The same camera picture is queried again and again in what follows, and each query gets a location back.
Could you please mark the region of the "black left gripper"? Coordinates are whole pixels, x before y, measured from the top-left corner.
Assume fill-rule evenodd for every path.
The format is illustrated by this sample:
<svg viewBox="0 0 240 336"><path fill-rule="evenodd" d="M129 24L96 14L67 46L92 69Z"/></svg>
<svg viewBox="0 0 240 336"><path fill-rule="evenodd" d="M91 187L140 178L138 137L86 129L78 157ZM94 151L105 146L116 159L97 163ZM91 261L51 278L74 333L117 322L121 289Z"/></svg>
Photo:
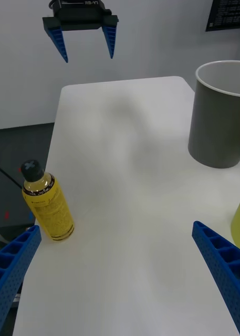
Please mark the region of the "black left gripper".
<svg viewBox="0 0 240 336"><path fill-rule="evenodd" d="M111 15L111 10L105 8L102 1L50 1L48 7L53 11L53 17L42 18L44 30L66 63L68 56L62 30L96 30L102 27L110 58L113 58L119 20L117 15Z"/></svg>

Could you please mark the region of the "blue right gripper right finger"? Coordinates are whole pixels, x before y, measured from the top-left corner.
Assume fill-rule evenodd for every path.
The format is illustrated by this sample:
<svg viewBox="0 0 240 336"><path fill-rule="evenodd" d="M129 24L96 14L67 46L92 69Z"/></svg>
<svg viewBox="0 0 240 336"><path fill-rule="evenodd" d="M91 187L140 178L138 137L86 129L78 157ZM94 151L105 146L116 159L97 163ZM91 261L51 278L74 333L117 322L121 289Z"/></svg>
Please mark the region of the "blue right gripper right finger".
<svg viewBox="0 0 240 336"><path fill-rule="evenodd" d="M193 223L192 238L240 334L240 249L199 221Z"/></svg>

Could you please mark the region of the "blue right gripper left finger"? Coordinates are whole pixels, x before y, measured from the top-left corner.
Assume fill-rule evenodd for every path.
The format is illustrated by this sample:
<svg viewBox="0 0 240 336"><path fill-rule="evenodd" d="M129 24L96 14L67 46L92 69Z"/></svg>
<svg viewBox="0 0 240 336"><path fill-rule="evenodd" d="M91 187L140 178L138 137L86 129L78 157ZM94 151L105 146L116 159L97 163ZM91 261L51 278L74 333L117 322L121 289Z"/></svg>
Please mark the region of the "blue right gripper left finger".
<svg viewBox="0 0 240 336"><path fill-rule="evenodd" d="M0 250L0 331L40 243L34 225Z"/></svg>

